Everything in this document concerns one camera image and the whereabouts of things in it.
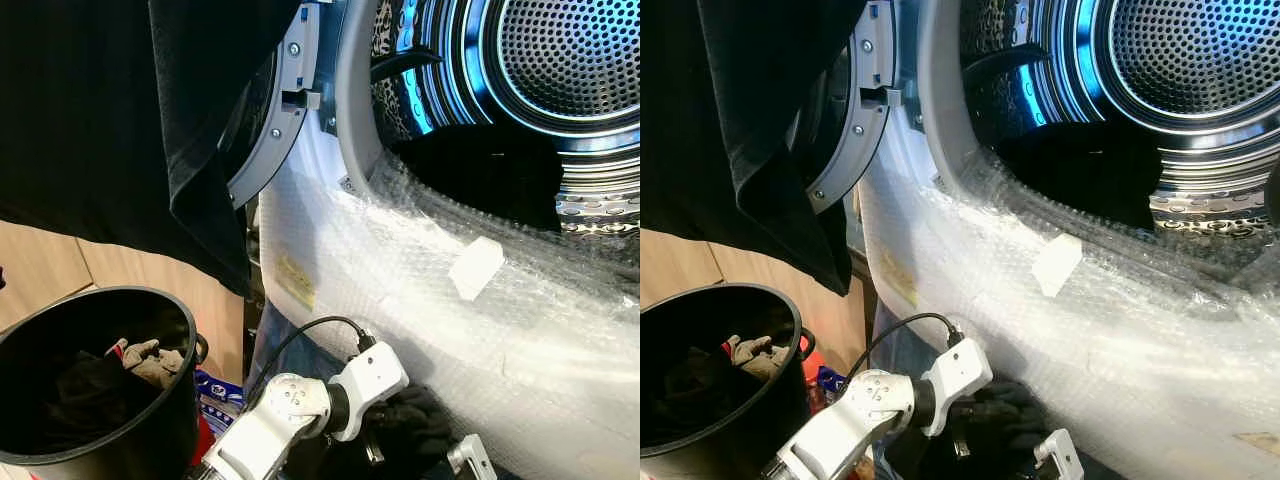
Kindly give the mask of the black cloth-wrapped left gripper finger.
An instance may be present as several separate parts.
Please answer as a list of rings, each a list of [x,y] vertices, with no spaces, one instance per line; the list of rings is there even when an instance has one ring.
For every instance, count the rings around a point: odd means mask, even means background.
[[[1044,431],[1046,412],[1032,392],[1018,381],[993,381],[982,389],[987,420],[1009,431]]]
[[[392,434],[392,477],[426,479],[453,443],[447,430],[399,430]]]
[[[1030,479],[1043,430],[983,431],[978,436],[979,479]]]
[[[426,387],[411,385],[399,392],[396,412],[399,425],[408,431],[452,433],[448,415]]]

